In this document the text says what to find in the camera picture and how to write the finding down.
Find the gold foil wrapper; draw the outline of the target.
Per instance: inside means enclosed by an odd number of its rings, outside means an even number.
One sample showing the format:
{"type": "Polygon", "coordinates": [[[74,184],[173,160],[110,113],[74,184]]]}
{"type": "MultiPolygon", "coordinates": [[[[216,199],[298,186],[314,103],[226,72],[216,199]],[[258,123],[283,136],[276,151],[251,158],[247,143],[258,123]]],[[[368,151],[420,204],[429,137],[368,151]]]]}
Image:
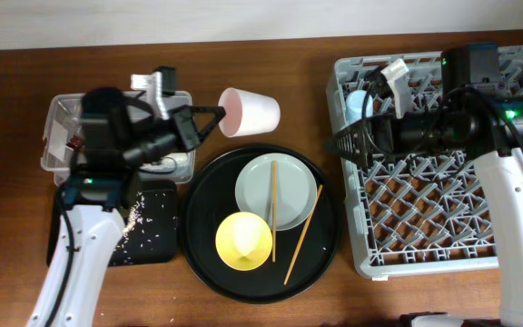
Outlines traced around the gold foil wrapper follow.
{"type": "Polygon", "coordinates": [[[77,150],[79,149],[82,145],[84,144],[84,140],[77,136],[77,135],[74,135],[67,143],[66,143],[66,146],[73,149],[73,150],[77,150]]]}

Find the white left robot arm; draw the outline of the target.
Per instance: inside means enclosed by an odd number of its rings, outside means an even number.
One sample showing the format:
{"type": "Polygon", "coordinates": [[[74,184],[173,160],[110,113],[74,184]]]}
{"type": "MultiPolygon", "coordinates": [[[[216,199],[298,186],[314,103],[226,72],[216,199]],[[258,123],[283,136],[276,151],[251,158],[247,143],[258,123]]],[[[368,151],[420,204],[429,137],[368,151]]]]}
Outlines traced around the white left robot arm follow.
{"type": "Polygon", "coordinates": [[[59,233],[31,326],[89,326],[104,275],[142,182],[139,169],[201,145],[223,119],[221,106],[183,105],[136,131],[125,104],[84,107],[81,154],[54,195],[59,233]]]}

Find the wooden chopstick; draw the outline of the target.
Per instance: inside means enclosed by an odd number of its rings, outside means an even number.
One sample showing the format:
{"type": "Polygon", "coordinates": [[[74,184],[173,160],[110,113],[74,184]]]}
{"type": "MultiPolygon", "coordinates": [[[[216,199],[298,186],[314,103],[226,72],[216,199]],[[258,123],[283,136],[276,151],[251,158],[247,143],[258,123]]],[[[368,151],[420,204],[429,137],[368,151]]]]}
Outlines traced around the wooden chopstick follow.
{"type": "Polygon", "coordinates": [[[276,262],[276,240],[277,240],[277,162],[271,162],[271,233],[272,233],[272,262],[276,262]]]}
{"type": "Polygon", "coordinates": [[[323,190],[323,184],[319,185],[318,189],[317,189],[317,197],[315,199],[315,202],[312,206],[312,209],[311,209],[311,212],[310,212],[310,215],[308,216],[308,218],[306,219],[304,225],[303,225],[303,228],[302,228],[302,231],[301,231],[301,235],[299,237],[299,240],[297,242],[297,245],[296,245],[296,248],[294,250],[294,253],[291,257],[291,262],[290,262],[290,265],[289,265],[289,268],[288,268],[288,271],[285,275],[285,278],[284,278],[284,281],[283,281],[283,285],[287,285],[290,278],[291,278],[291,274],[292,274],[292,271],[294,269],[294,266],[295,266],[295,263],[298,259],[298,256],[299,256],[299,253],[301,251],[301,247],[304,243],[304,240],[306,238],[306,234],[309,230],[309,227],[310,227],[310,224],[311,224],[311,220],[315,214],[315,211],[316,211],[316,208],[317,208],[317,205],[318,205],[318,202],[320,200],[320,197],[321,197],[321,193],[322,193],[322,190],[323,190]]]}

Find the blue cup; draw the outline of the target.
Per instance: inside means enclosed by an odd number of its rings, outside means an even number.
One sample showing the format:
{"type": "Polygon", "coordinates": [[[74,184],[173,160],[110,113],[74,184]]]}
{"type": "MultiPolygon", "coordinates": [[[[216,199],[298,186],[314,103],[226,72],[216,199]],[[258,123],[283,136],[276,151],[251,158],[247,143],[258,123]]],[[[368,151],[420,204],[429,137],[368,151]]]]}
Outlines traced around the blue cup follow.
{"type": "Polygon", "coordinates": [[[371,95],[369,96],[366,108],[363,108],[363,102],[366,95],[366,91],[355,90],[349,93],[346,97],[346,120],[349,124],[353,124],[364,117],[373,116],[374,103],[371,95]]]}

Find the pink cup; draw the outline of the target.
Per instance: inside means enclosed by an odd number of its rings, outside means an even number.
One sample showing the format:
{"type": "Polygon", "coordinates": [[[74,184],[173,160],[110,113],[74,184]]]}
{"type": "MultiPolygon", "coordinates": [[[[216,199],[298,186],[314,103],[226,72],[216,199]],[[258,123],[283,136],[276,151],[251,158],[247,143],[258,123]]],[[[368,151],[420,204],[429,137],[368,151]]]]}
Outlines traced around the pink cup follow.
{"type": "Polygon", "coordinates": [[[225,110],[219,127],[230,138],[272,132],[281,120],[278,102],[262,94],[227,88],[222,92],[218,105],[225,110]]]}

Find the yellow bowl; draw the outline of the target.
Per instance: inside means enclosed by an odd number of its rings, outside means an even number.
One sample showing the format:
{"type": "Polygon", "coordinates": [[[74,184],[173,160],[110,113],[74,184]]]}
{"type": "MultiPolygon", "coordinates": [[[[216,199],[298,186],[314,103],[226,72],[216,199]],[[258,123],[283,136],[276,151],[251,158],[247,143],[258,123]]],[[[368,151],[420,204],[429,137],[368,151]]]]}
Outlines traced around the yellow bowl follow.
{"type": "Polygon", "coordinates": [[[229,215],[215,234],[216,252],[227,266],[236,271],[259,268],[271,257],[272,248],[271,228],[255,213],[229,215]]]}

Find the grey plate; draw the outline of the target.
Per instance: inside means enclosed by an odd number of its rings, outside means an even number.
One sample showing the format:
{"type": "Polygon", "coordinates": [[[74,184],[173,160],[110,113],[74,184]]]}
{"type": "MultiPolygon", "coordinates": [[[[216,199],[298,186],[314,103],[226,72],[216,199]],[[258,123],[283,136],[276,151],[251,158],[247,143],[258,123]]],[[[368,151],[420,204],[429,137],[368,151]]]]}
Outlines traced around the grey plate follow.
{"type": "Polygon", "coordinates": [[[235,199],[242,212],[259,215],[272,228],[272,164],[277,171],[276,230],[287,231],[304,223],[317,199],[318,186],[310,168],[289,154],[263,154],[249,161],[235,184],[235,199]]]}

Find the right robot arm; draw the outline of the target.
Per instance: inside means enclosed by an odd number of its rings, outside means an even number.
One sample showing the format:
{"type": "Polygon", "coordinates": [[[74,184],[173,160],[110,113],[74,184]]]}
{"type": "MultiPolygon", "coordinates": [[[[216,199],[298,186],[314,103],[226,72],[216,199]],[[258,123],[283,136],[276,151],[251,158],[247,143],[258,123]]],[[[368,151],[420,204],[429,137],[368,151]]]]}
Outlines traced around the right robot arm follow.
{"type": "Polygon", "coordinates": [[[372,167],[374,154],[399,160],[464,151],[486,196],[495,234],[499,322],[523,326],[523,110],[378,115],[338,131],[326,147],[360,168],[372,167]]]}

